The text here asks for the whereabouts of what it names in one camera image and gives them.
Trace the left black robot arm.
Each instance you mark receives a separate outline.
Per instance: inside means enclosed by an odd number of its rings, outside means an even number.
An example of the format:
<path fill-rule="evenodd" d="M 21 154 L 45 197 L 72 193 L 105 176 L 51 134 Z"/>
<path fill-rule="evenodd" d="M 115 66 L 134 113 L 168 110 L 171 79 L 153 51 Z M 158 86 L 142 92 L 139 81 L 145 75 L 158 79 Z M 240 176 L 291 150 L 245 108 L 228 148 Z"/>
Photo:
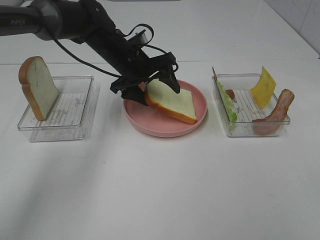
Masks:
<path fill-rule="evenodd" d="M 141 83 L 158 79 L 175 93 L 180 85 L 175 73 L 178 64 L 171 52 L 149 57 L 143 47 L 150 46 L 145 33 L 123 33 L 116 28 L 105 8 L 95 0 L 33 0 L 28 6 L 0 7 L 2 36 L 34 34 L 44 41 L 71 40 L 87 44 L 115 70 L 110 90 L 123 99 L 145 105 Z"/>

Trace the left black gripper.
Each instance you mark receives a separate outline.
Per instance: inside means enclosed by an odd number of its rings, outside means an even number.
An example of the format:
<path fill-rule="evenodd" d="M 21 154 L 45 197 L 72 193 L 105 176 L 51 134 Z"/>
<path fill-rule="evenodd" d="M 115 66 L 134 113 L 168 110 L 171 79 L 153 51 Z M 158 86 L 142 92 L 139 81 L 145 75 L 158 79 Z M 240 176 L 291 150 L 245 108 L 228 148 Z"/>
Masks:
<path fill-rule="evenodd" d="M 162 51 L 161 55 L 149 57 L 144 51 L 145 45 L 132 45 L 119 30 L 107 32 L 95 30 L 87 37 L 87 45 L 106 60 L 118 73 L 122 83 L 114 83 L 112 91 L 121 90 L 121 97 L 148 106 L 145 92 L 137 85 L 159 79 L 176 94 L 181 87 L 176 79 L 173 66 L 176 58 L 171 52 Z"/>

